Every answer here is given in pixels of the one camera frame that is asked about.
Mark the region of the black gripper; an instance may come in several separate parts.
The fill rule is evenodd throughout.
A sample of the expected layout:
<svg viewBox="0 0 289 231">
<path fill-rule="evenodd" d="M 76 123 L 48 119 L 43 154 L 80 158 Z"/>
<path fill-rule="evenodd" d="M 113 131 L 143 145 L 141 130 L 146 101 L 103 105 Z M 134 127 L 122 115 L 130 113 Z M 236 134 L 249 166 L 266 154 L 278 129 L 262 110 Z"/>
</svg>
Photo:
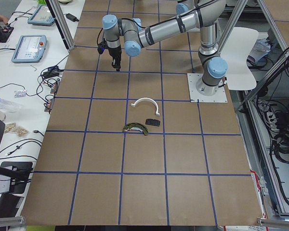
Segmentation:
<svg viewBox="0 0 289 231">
<path fill-rule="evenodd" d="M 118 71 L 118 68 L 121 68 L 121 47 L 109 48 L 108 52 L 109 55 L 112 57 L 112 67 L 115 68 L 116 71 Z"/>
</svg>

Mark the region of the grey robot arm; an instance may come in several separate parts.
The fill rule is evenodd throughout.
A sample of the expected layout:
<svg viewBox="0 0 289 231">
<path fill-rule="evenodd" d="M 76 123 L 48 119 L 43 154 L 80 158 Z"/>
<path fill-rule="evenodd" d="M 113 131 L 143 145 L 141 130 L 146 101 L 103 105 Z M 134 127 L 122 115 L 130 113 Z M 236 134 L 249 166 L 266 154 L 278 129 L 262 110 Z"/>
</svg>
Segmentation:
<svg viewBox="0 0 289 231">
<path fill-rule="evenodd" d="M 117 18 L 107 14 L 102 18 L 104 38 L 98 43 L 98 52 L 108 50 L 112 57 L 112 67 L 120 70 L 123 51 L 130 56 L 138 56 L 141 49 L 157 42 L 199 28 L 200 47 L 198 56 L 204 74 L 201 84 L 206 87 L 217 87 L 227 71 L 227 63 L 217 54 L 216 21 L 224 11 L 224 0 L 183 0 L 178 3 L 184 12 L 165 21 L 141 27 L 140 19 Z"/>
</svg>

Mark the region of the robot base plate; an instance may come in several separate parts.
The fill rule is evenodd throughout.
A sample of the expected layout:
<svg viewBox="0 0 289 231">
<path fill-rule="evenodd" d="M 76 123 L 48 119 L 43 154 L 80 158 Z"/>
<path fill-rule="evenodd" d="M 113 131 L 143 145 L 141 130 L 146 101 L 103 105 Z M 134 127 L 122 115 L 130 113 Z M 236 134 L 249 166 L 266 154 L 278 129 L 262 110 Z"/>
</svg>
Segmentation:
<svg viewBox="0 0 289 231">
<path fill-rule="evenodd" d="M 188 73 L 190 101 L 194 103 L 227 103 L 227 96 L 222 80 L 214 87 L 204 84 L 202 73 Z"/>
</svg>

